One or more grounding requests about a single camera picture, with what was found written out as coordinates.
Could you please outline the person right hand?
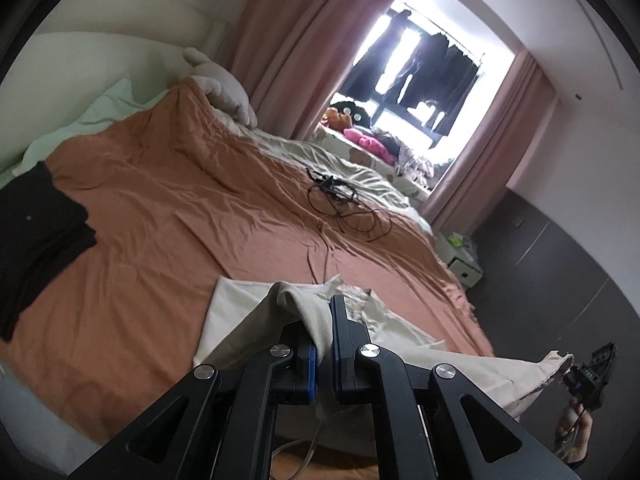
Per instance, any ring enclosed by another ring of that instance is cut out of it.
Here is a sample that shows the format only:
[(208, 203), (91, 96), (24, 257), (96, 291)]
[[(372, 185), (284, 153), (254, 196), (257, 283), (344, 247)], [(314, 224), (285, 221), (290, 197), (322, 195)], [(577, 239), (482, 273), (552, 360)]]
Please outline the person right hand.
[(561, 440), (560, 459), (572, 467), (578, 467), (587, 457), (592, 433), (593, 418), (574, 396), (560, 416), (554, 435)]

